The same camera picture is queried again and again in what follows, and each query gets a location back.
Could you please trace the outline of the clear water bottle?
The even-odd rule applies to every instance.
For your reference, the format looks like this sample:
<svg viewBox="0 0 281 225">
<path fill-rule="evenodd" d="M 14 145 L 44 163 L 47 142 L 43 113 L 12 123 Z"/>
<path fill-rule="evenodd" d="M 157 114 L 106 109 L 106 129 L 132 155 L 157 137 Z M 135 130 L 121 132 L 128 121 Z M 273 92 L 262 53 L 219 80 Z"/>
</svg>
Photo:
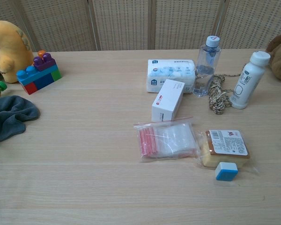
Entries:
<svg viewBox="0 0 281 225">
<path fill-rule="evenodd" d="M 196 80 L 193 94 L 202 97 L 206 96 L 214 77 L 215 69 L 221 54 L 218 36 L 208 36 L 206 43 L 201 46 L 196 62 Z"/>
</svg>

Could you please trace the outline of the white bottle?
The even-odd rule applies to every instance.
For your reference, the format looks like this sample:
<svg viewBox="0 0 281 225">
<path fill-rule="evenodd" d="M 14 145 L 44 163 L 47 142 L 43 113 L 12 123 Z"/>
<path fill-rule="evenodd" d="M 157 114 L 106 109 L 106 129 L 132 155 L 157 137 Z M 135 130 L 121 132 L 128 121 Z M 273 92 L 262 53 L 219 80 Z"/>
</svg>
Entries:
<svg viewBox="0 0 281 225">
<path fill-rule="evenodd" d="M 251 55 L 250 61 L 244 66 L 233 95 L 230 97 L 232 107 L 244 109 L 248 105 L 250 97 L 264 75 L 270 58 L 270 54 L 264 51 L 256 51 Z"/>
</svg>

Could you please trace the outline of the white cardboard box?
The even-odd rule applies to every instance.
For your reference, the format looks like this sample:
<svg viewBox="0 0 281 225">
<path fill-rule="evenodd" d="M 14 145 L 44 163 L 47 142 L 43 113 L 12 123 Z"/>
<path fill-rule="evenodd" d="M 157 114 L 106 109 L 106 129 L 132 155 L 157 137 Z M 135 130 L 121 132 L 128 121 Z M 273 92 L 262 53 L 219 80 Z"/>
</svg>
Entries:
<svg viewBox="0 0 281 225">
<path fill-rule="evenodd" d="M 152 103 L 151 121 L 174 120 L 180 106 L 185 83 L 166 79 Z"/>
</svg>

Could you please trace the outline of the clear zip bag pack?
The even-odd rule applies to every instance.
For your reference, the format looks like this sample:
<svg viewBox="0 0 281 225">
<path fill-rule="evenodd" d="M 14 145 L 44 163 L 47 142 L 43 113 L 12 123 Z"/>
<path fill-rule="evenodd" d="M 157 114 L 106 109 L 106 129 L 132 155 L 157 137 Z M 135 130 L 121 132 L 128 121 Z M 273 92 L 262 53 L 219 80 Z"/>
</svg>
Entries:
<svg viewBox="0 0 281 225">
<path fill-rule="evenodd" d="M 148 161 L 195 157 L 199 145 L 193 117 L 134 124 L 141 157 Z"/>
</svg>

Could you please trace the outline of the white tissue pack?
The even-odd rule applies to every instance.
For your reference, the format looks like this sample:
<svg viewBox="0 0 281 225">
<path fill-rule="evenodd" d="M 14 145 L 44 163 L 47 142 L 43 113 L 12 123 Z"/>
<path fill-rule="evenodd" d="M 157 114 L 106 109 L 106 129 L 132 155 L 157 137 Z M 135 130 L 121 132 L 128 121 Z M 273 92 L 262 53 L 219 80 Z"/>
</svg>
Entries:
<svg viewBox="0 0 281 225">
<path fill-rule="evenodd" d="M 195 64 L 191 59 L 148 60 L 147 92 L 158 93 L 165 80 L 183 82 L 184 93 L 191 94 L 195 83 Z"/>
</svg>

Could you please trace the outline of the woven folding screen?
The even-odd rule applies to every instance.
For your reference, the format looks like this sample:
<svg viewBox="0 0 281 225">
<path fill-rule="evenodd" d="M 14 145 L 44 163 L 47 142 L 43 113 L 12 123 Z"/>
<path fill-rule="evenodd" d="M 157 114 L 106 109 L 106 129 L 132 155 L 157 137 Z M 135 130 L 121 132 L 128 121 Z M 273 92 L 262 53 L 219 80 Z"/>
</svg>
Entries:
<svg viewBox="0 0 281 225">
<path fill-rule="evenodd" d="M 33 51 L 266 48 L 281 34 L 281 0 L 0 0 L 0 20 Z"/>
</svg>

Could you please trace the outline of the packaged cake slice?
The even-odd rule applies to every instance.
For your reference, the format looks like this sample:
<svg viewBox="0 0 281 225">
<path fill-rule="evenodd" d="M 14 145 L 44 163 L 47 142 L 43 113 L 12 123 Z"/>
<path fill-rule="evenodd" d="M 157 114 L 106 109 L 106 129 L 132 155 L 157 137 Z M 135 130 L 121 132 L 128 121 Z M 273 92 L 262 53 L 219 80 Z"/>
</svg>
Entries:
<svg viewBox="0 0 281 225">
<path fill-rule="evenodd" d="M 242 131 L 238 129 L 208 129 L 195 133 L 198 145 L 194 161 L 199 168 L 215 169 L 220 162 L 235 163 L 238 169 L 260 175 Z"/>
</svg>

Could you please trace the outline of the white and blue cube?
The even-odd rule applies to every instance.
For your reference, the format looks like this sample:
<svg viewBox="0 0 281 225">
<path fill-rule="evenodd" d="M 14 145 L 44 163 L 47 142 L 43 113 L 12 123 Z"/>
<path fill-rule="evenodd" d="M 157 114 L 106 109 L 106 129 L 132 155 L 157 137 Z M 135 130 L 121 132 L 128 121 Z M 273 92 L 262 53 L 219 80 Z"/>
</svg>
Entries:
<svg viewBox="0 0 281 225">
<path fill-rule="evenodd" d="M 220 162 L 215 169 L 216 180 L 232 181 L 238 174 L 238 168 L 235 163 Z"/>
</svg>

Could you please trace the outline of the colourful toy brick stack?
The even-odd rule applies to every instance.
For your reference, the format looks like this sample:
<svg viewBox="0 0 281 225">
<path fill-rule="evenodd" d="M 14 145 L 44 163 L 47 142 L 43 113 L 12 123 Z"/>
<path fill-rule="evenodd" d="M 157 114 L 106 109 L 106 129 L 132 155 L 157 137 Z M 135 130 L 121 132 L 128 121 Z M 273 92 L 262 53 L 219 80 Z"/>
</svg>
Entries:
<svg viewBox="0 0 281 225">
<path fill-rule="evenodd" d="M 40 50 L 33 59 L 33 64 L 16 72 L 18 82 L 30 95 L 62 76 L 55 59 L 45 50 Z"/>
</svg>

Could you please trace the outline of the grey cloth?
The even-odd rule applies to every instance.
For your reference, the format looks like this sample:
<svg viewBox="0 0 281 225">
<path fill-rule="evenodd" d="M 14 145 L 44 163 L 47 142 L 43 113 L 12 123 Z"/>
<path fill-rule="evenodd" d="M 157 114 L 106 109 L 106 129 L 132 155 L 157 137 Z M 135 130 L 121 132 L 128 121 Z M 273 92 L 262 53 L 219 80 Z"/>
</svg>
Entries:
<svg viewBox="0 0 281 225">
<path fill-rule="evenodd" d="M 24 123 L 39 116 L 39 109 L 21 96 L 0 97 L 0 142 L 23 133 L 26 130 Z"/>
</svg>

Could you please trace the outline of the yellow plush dinosaur toy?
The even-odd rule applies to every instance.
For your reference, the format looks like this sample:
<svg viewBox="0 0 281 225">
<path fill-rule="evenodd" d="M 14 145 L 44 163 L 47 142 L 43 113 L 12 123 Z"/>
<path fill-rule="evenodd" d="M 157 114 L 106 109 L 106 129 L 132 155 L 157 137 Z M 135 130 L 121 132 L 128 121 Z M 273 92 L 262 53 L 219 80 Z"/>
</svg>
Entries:
<svg viewBox="0 0 281 225">
<path fill-rule="evenodd" d="M 11 22 L 0 20 L 0 73 L 7 83 L 17 82 L 16 72 L 33 63 L 26 34 Z"/>
</svg>

